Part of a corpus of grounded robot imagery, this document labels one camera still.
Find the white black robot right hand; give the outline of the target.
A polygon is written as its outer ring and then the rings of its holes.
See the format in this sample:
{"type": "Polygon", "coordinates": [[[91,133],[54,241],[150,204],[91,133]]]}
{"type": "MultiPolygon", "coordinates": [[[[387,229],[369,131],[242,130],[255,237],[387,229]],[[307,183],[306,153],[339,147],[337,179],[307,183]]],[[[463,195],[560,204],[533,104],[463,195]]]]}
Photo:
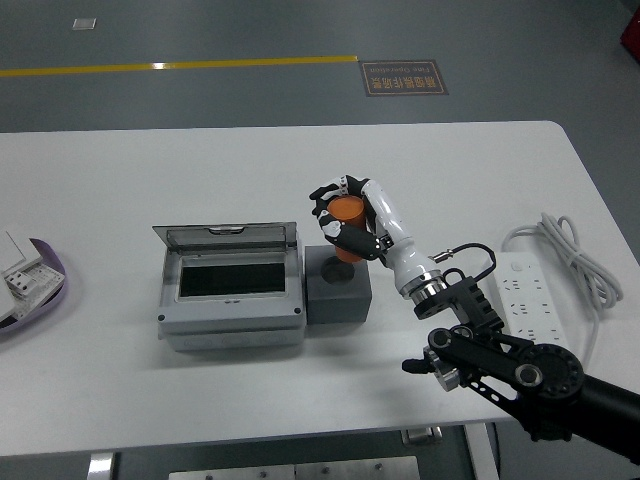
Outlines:
{"type": "Polygon", "coordinates": [[[420,253],[414,239],[383,188],[374,180],[344,175],[309,195],[326,240],[364,260],[380,260],[394,273],[395,287],[405,299],[422,298],[446,288],[436,262],[420,253]],[[364,202],[366,226],[360,229],[329,212],[338,198],[355,196],[364,202]]]}

